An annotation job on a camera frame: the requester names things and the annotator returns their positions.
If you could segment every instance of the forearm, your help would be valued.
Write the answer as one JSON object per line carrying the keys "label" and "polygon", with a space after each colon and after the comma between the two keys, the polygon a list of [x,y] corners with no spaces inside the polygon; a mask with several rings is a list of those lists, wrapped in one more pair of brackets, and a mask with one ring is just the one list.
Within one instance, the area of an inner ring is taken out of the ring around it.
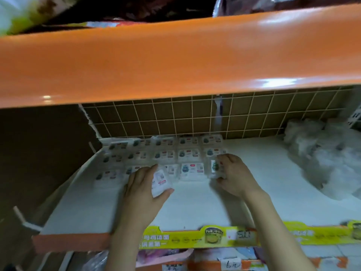
{"label": "forearm", "polygon": [[120,224],[111,237],[105,271],[134,271],[142,236],[136,225]]}
{"label": "forearm", "polygon": [[316,270],[277,214],[269,195],[257,190],[244,196],[272,271]]}

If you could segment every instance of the person's right hand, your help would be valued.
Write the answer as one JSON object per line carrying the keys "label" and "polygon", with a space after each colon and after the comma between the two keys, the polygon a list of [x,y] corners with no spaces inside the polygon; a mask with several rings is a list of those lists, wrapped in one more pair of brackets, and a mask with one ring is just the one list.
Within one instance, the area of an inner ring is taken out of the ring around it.
{"label": "person's right hand", "polygon": [[218,178],[217,182],[225,191],[243,199],[248,192],[262,190],[240,157],[222,154],[218,155],[218,160],[224,166],[226,179]]}

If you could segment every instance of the white shelf surface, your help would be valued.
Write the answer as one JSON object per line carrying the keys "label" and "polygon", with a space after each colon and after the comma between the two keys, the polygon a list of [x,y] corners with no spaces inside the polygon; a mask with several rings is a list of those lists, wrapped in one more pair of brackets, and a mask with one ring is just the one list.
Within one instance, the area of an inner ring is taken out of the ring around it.
{"label": "white shelf surface", "polygon": [[[336,201],[323,195],[303,177],[302,169],[288,157],[279,138],[226,140],[224,146],[243,159],[284,221],[339,225],[345,220],[361,220],[361,200],[351,196]],[[92,170],[90,165],[75,179],[41,234],[110,232],[120,190],[94,189]],[[204,225],[249,225],[243,203],[220,190],[213,181],[177,182],[174,189],[151,225],[164,231],[197,230]]]}

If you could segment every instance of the wire grid back panel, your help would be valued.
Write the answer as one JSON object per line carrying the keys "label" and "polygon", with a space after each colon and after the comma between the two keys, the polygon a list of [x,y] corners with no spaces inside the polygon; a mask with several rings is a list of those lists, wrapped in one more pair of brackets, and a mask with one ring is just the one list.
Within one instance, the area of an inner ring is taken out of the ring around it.
{"label": "wire grid back panel", "polygon": [[[83,104],[102,138],[201,135],[224,139],[282,134],[292,118],[327,120],[344,108],[353,86],[303,88]],[[215,100],[221,98],[221,118]]]}

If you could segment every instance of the upper shelf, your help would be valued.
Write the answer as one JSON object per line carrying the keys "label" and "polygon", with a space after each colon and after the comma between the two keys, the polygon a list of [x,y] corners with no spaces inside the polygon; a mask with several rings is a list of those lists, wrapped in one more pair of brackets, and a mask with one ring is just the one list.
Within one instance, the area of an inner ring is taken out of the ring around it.
{"label": "upper shelf", "polygon": [[0,38],[0,108],[361,83],[361,5]]}

